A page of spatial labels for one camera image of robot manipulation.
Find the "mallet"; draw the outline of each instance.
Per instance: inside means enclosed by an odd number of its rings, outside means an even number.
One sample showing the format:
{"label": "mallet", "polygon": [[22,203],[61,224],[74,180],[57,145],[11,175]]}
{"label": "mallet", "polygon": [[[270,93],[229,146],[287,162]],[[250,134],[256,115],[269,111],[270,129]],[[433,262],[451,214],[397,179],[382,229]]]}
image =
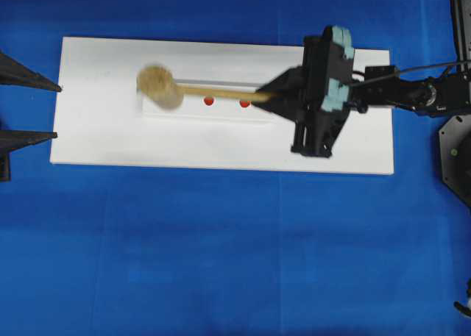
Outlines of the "mallet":
{"label": "mallet", "polygon": [[266,102],[276,93],[242,92],[218,88],[191,87],[175,83],[170,71],[161,66],[148,66],[138,75],[138,89],[166,110],[178,108],[183,102],[183,95],[200,95],[241,99],[251,102]]}

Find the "wooden handle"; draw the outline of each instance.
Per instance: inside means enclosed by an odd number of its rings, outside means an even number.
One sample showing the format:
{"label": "wooden handle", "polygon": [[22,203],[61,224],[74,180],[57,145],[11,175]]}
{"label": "wooden handle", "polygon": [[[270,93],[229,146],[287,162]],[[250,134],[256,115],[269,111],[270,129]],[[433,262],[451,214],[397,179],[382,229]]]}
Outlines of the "wooden handle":
{"label": "wooden handle", "polygon": [[209,87],[192,87],[178,85],[178,88],[181,93],[185,93],[188,95],[222,97],[225,99],[241,99],[244,101],[251,101],[255,103],[263,103],[268,101],[271,97],[277,96],[276,93],[270,92],[244,92],[234,90],[222,90],[220,88]]}

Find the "blue tablecloth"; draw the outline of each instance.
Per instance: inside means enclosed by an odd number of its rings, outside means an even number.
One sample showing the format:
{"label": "blue tablecloth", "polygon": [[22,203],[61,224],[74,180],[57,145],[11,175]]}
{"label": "blue tablecloth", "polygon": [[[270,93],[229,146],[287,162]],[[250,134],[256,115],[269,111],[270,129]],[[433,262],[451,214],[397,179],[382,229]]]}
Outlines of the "blue tablecloth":
{"label": "blue tablecloth", "polygon": [[[400,68],[456,58],[449,0],[0,0],[0,49],[57,80],[63,36],[300,45],[328,24]],[[54,100],[0,87],[1,120],[51,131]],[[439,180],[444,122],[394,111],[393,176],[17,151],[0,184],[0,335],[468,335],[453,301],[471,217]]]}

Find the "red dot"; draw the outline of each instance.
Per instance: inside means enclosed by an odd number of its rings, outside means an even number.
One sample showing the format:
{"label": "red dot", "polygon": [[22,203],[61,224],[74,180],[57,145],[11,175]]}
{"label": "red dot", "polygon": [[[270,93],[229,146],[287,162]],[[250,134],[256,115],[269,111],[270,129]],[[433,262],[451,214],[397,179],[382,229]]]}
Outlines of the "red dot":
{"label": "red dot", "polygon": [[242,108],[247,108],[250,105],[250,101],[242,101],[241,100],[239,103],[241,104]]}
{"label": "red dot", "polygon": [[204,100],[204,101],[205,101],[205,104],[206,104],[207,106],[210,106],[210,105],[212,105],[212,104],[214,103],[214,98],[213,98],[213,97],[205,97],[205,100]]}

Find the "white board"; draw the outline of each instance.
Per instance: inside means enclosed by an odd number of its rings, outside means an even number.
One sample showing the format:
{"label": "white board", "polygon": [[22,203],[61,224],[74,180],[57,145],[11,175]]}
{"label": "white board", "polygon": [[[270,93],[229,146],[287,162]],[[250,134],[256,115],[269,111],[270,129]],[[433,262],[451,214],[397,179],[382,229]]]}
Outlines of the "white board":
{"label": "white board", "polygon": [[[65,37],[51,162],[394,173],[390,109],[352,112],[330,159],[302,157],[290,152],[294,124],[253,106],[186,96],[176,111],[158,109],[135,82],[155,63],[181,82],[254,90],[301,64],[302,47]],[[356,50],[356,70],[388,64],[388,51]]]}

